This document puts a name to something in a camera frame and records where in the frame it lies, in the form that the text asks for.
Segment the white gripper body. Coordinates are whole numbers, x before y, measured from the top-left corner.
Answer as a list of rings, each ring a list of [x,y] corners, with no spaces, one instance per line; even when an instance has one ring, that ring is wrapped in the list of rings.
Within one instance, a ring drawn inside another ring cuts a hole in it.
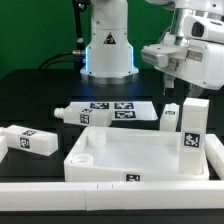
[[[158,44],[144,46],[144,62],[157,70],[204,89],[224,86],[224,45],[194,39],[177,38],[170,33]]]

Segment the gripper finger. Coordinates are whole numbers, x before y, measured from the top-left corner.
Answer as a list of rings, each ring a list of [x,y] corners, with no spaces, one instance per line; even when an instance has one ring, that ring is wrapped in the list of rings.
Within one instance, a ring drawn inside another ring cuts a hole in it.
[[[164,95],[169,96],[174,90],[175,77],[169,74],[164,75]]]
[[[198,98],[202,93],[203,93],[202,87],[199,87],[195,84],[189,85],[189,92],[188,92],[189,98]]]

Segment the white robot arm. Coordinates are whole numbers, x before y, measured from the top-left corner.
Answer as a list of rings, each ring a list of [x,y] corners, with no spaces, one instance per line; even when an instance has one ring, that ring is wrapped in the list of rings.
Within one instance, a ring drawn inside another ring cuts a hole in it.
[[[224,0],[146,0],[174,12],[160,40],[142,48],[144,62],[164,73],[164,86],[179,78],[191,96],[224,86]],[[82,77],[118,83],[138,73],[127,39],[127,0],[91,0],[91,42]]]

